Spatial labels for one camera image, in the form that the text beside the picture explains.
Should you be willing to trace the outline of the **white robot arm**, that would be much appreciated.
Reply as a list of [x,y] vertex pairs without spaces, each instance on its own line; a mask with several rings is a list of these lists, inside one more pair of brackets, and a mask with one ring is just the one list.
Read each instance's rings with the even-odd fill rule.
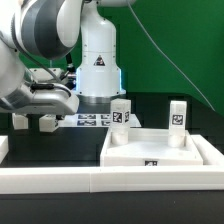
[[[116,28],[98,7],[136,0],[0,0],[0,113],[73,115],[79,99],[107,100],[125,91],[116,65]],[[40,81],[19,59],[62,58],[82,41],[77,87]]]

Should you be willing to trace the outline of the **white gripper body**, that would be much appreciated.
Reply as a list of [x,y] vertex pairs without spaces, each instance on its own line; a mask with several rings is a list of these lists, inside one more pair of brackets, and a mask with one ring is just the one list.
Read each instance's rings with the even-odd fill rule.
[[73,115],[78,97],[56,83],[39,83],[24,67],[0,69],[0,113]]

